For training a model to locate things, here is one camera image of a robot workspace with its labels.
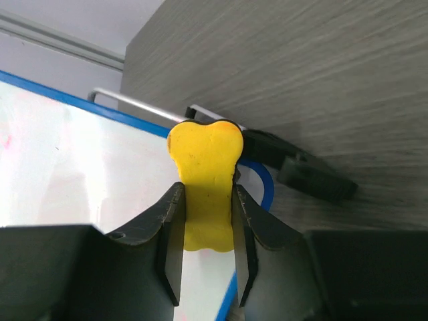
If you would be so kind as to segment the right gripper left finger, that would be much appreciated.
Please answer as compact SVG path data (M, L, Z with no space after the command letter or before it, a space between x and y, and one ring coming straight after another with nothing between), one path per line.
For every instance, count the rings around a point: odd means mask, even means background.
M172 320L185 188L110 233L91 225L1 229L2 320Z

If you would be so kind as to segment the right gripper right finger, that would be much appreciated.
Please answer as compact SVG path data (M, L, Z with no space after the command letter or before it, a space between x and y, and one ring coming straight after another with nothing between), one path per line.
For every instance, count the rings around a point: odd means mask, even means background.
M426 320L427 233L300 233L236 185L238 302L246 320Z

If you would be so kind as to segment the blue framed whiteboard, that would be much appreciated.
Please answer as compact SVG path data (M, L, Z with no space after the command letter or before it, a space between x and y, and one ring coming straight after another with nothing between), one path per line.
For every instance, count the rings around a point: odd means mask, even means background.
M238 127L243 151L233 188L241 185L266 211L274 192L268 167L280 183L319 199L355 193L355 183L319 158L273 134ZM167 149L170 131L2 73L1 229L116 230L182 183Z

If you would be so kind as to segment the yellow whiteboard eraser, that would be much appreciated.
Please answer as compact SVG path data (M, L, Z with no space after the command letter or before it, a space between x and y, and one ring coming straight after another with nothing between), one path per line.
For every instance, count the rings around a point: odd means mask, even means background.
M167 149L185 186L185 250L233 250L231 196L241 129L228 120L184 121L169 132Z

